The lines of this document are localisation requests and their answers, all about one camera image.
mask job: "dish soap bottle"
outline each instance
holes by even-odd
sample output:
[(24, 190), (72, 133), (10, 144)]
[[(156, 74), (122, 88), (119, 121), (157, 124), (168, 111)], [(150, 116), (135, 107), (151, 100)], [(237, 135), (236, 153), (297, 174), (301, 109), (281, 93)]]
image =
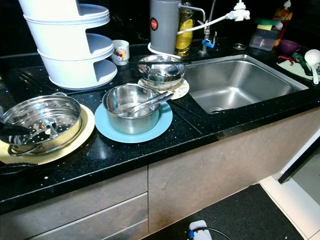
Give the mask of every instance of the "dish soap bottle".
[[(191, 3), (185, 1), (182, 3), (185, 6), (191, 6)], [(194, 27), (193, 20), (194, 11), (187, 8), (181, 8), (179, 13), (178, 31), (183, 31)], [(175, 54), (180, 57), (187, 57), (190, 53), (190, 46), (192, 41), (193, 32), (187, 31), (181, 33), (176, 37)]]
[(280, 32), (274, 44), (275, 47), (277, 47), (280, 44), (280, 41), (285, 34), (289, 21), (293, 16), (293, 13), (289, 10), (290, 7), (291, 7), (291, 0), (287, 0), (283, 4), (283, 8), (278, 8), (274, 13), (273, 20), (277, 20), (280, 26), (281, 26), (280, 23), (282, 23), (282, 28), (280, 29)]

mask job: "white floor tile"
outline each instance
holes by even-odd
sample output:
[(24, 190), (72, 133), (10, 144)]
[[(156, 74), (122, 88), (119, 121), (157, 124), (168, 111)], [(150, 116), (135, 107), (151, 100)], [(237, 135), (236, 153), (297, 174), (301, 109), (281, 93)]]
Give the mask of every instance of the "white floor tile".
[(320, 206), (293, 179), (280, 184), (269, 176), (260, 185), (304, 239), (320, 230)]
[(311, 157), (292, 178), (320, 205), (320, 153)]
[(315, 235), (313, 235), (308, 240), (320, 240), (320, 231), (318, 231)]

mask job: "yellow dish soap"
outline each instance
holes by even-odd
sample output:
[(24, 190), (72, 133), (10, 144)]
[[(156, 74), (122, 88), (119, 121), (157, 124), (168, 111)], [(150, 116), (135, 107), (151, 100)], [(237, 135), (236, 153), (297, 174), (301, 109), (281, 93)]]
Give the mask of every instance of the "yellow dish soap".
[[(183, 2), (182, 4), (185, 6), (191, 6), (190, 2)], [(178, 31), (183, 31), (194, 27), (193, 15), (194, 11), (187, 8), (181, 8), (179, 13)], [(175, 44), (176, 55), (181, 57), (187, 57), (189, 55), (192, 36), (192, 31), (177, 35)]]

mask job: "stainless steel sink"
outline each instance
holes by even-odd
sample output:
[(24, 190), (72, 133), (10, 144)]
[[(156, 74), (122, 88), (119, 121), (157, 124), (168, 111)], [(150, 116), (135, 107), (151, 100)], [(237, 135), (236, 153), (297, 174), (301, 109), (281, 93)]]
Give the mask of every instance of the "stainless steel sink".
[(184, 78), (190, 95), (209, 114), (308, 89), (248, 55), (193, 62)]

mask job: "white ladle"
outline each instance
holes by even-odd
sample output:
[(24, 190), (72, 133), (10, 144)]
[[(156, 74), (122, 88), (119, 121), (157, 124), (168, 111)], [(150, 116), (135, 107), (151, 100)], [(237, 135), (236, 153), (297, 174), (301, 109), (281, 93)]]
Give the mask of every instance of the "white ladle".
[(311, 49), (307, 51), (304, 55), (304, 59), (307, 64), (310, 65), (313, 74), (313, 83), (318, 84), (319, 78), (316, 71), (316, 64), (320, 62), (320, 51), (317, 49)]

